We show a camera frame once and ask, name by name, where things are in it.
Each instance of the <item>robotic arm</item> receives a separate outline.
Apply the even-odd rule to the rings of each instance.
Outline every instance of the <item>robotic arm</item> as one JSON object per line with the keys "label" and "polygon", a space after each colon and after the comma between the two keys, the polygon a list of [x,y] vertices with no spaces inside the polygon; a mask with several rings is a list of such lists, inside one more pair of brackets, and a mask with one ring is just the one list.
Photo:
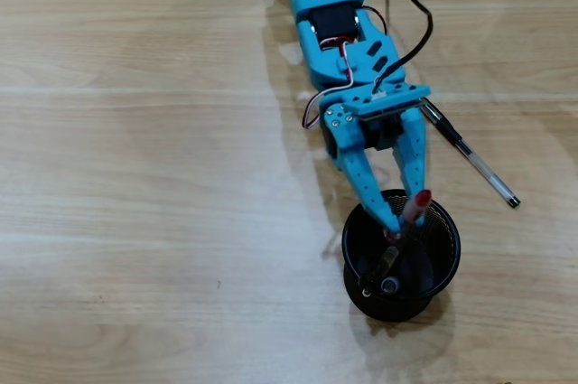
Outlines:
{"label": "robotic arm", "polygon": [[[383,69],[399,57],[391,37],[369,20],[363,1],[291,0],[291,4],[313,86],[326,90],[351,83],[320,102],[327,152],[366,212],[396,234],[401,230],[399,219],[381,195],[365,150],[393,148],[407,195],[423,190],[425,124],[419,106],[430,89],[406,83],[401,68],[376,84]],[[339,48],[322,48],[330,39],[354,42],[345,45],[344,57]]]}

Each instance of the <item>white wire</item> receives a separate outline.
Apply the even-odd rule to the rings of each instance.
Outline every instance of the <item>white wire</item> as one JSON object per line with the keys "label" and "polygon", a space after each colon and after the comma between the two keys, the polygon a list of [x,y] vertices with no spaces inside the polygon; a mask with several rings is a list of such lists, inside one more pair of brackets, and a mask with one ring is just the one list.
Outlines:
{"label": "white wire", "polygon": [[[323,45],[328,43],[328,42],[335,42],[338,41],[340,38],[328,38],[328,39],[324,39],[323,41],[321,41],[320,45],[323,49]],[[309,122],[309,116],[311,114],[311,110],[312,107],[315,105],[315,103],[317,103],[317,101],[324,97],[325,95],[327,95],[328,93],[332,93],[332,92],[336,92],[338,90],[344,90],[344,89],[349,89],[351,87],[353,87],[353,71],[351,70],[350,67],[350,63],[348,61],[347,58],[347,44],[349,42],[345,41],[343,42],[343,49],[340,48],[340,50],[343,52],[343,60],[345,60],[345,65],[347,66],[347,73],[348,73],[348,80],[350,81],[348,84],[344,85],[344,86],[338,86],[337,88],[329,88],[326,90],[323,90],[319,93],[317,93],[316,95],[313,96],[313,98],[311,98],[311,100],[307,103],[307,107],[305,108],[305,112],[303,114],[303,127],[305,129],[311,129],[313,128],[315,125],[317,125],[317,123],[319,122],[319,115],[317,115],[317,117],[310,123]]]}

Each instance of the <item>red marker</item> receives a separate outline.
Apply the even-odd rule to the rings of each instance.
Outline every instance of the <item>red marker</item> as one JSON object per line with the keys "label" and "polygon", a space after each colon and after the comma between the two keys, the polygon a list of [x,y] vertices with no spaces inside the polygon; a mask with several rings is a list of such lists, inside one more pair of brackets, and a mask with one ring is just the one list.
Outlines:
{"label": "red marker", "polygon": [[423,190],[415,195],[413,199],[409,199],[401,213],[402,231],[407,233],[410,227],[425,214],[427,209],[432,204],[432,192]]}

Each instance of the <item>black mesh pen cup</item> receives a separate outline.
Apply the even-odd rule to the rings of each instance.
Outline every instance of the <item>black mesh pen cup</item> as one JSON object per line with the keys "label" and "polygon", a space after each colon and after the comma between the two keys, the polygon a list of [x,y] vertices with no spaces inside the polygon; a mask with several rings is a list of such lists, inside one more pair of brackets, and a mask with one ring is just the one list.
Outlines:
{"label": "black mesh pen cup", "polygon": [[[395,215],[406,204],[406,192],[382,192]],[[343,230],[343,278],[358,309],[379,321],[399,323],[420,314],[452,281],[460,264],[460,236],[452,218],[436,201],[425,214],[422,228],[413,227],[397,262],[387,273],[396,281],[394,294],[370,286],[367,274],[389,247],[383,229],[358,205]]]}

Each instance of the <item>wood grain surface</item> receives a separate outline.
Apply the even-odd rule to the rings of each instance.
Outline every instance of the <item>wood grain surface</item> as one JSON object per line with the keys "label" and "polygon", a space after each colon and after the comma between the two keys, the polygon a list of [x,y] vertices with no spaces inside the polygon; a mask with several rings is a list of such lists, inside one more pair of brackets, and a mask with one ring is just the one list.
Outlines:
{"label": "wood grain surface", "polygon": [[0,0],[0,382],[578,382],[578,0],[423,1],[409,79],[522,206],[429,126],[461,266],[385,325],[342,284],[357,201],[300,127],[287,0]]}

